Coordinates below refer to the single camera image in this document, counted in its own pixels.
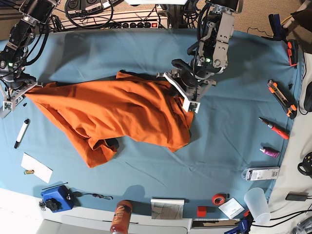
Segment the orange cloth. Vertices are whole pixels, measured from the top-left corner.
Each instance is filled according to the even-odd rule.
[[[129,136],[168,147],[188,144],[192,112],[170,95],[167,81],[148,81],[118,72],[117,80],[57,87],[50,83],[26,96],[67,135],[88,167],[110,160],[116,148],[105,139]]]

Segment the clear plastic cup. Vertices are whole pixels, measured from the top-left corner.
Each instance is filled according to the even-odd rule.
[[[245,194],[244,200],[256,224],[263,225],[270,221],[271,214],[263,189],[250,189]]]

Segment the red cube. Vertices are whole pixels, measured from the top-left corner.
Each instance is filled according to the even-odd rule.
[[[198,206],[197,207],[197,217],[205,217],[206,216],[206,207]]]

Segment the paper sheet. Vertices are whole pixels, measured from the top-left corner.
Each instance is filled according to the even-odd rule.
[[[34,170],[35,176],[42,179],[44,182],[49,183],[53,171],[41,162],[35,160],[33,157],[24,153],[21,166],[26,170]]]
[[[227,216],[229,219],[233,219],[235,216],[239,215],[244,211],[244,208],[236,201],[235,198],[228,200],[223,205],[219,206],[219,209]]]
[[[152,219],[182,219],[184,199],[152,198]]]

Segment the blue box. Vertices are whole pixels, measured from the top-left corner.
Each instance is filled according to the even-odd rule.
[[[71,194],[71,192],[66,188],[65,185],[62,185],[42,192],[41,196],[44,203],[46,203],[46,200],[48,199],[55,199],[57,201],[58,210],[52,211],[53,213],[55,213],[71,210],[74,207],[73,197],[71,196],[72,199],[70,200],[67,199],[67,196],[69,194]]]

